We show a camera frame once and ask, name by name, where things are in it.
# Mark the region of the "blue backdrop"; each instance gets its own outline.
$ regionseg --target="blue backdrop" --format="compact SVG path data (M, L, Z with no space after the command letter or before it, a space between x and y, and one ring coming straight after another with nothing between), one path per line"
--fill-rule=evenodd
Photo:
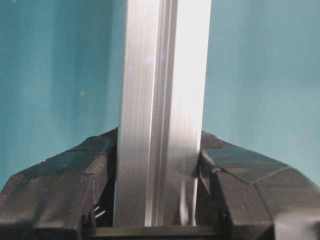
M118 125L125 4L0 2L0 189L11 174ZM213 0L203 116L204 130L317 184L319 8L318 0Z

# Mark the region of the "metal rail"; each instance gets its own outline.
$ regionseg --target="metal rail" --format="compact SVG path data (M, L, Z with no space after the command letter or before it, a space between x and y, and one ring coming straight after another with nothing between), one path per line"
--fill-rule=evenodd
M211 0L127 2L117 227L195 225Z

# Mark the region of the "teal background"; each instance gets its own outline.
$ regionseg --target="teal background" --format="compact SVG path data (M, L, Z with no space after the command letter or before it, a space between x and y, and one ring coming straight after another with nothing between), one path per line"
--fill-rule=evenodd
M318 185L319 9L213 0L203 115L205 131ZM0 189L118 125L124 29L124 0L0 1Z

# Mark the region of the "black 3d-printed part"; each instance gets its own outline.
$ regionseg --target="black 3d-printed part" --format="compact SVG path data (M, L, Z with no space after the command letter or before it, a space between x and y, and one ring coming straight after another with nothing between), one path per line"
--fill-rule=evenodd
M319 188L296 169L205 132L200 176L217 205L219 233L231 239L274 239L277 216L320 208Z
M85 240L103 239L210 239L218 240L210 226L156 226L156 227L99 227L96 231L84 232Z
M117 130L23 170L0 194L1 240L80 240L116 164Z

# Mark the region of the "teal wall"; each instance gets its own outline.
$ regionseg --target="teal wall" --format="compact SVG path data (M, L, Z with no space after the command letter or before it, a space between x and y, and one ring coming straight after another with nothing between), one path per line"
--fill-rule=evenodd
M203 129L320 185L320 1L213 0ZM124 0L0 1L0 189L118 125Z
M320 185L320 1L212 4L203 129Z
M0 189L118 125L124 0L0 1Z

